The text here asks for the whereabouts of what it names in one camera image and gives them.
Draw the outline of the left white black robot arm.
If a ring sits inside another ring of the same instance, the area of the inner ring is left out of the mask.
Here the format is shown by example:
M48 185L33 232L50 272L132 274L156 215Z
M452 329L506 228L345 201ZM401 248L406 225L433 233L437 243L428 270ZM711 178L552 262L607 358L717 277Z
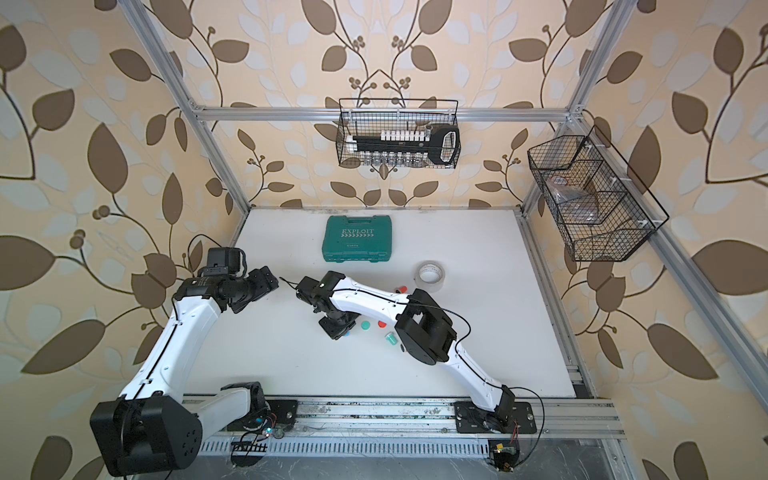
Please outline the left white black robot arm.
M245 276L229 267L201 270L173 296L173 314L148 357L113 401L90 417L102 459L113 477L189 467L205 440L235 421L261 433L275 424L261 384L224 386L191 411L183 395L209 331L226 310L241 312L279 286L268 267Z

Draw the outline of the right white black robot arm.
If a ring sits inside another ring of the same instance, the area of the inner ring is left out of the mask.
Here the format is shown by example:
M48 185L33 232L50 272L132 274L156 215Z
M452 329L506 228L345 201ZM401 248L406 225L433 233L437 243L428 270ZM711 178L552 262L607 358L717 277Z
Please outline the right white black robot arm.
M466 351L453 327L452 319L459 315L440 307L428 292L385 292L335 271L320 280L304 277L294 290L299 300L323 315L319 325L331 339L340 339L357 318L367 317L393 326L415 360L446 369L470 398L457 412L459 431L510 435L538 431L532 408L516 400L516 389L493 378Z

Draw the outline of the green plastic tool case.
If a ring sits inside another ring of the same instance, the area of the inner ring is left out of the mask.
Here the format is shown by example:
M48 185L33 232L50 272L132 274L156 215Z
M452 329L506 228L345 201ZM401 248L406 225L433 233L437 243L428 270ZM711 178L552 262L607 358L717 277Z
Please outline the green plastic tool case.
M386 215L331 216L326 222L322 256L326 262L387 262L392 255L392 221Z

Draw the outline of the clear tape roll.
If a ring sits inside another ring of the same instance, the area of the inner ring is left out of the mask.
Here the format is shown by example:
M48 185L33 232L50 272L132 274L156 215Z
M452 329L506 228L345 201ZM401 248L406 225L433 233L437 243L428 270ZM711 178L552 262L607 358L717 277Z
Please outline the clear tape roll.
M439 291L445 281L445 269L435 261L420 263L414 273L416 287L429 293Z

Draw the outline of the black white tool in basket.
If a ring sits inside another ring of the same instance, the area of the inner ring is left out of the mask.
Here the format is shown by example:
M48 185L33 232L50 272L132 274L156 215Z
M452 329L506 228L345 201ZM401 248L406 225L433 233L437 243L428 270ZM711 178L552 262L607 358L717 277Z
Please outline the black white tool in basket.
M362 162L453 168L460 156L461 140L457 126L433 124L423 129L345 134L339 147L339 159L342 154L357 154Z

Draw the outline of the plastic bag in basket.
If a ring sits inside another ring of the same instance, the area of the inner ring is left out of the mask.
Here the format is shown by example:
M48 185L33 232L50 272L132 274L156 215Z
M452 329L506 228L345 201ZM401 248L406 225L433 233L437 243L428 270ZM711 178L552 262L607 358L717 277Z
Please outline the plastic bag in basket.
M561 176L550 177L547 185L566 223L596 224L599 221L599 200L595 192L571 186Z

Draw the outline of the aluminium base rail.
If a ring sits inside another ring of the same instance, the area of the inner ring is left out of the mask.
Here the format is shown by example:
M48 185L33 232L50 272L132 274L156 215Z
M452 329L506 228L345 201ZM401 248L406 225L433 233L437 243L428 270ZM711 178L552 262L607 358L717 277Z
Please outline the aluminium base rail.
M612 402L525 398L503 431L485 426L463 398L268 398L277 418L267 439L254 442L231 424L202 443L201 456L411 457L483 459L517 443L524 452L547 441L604 445L626 437Z

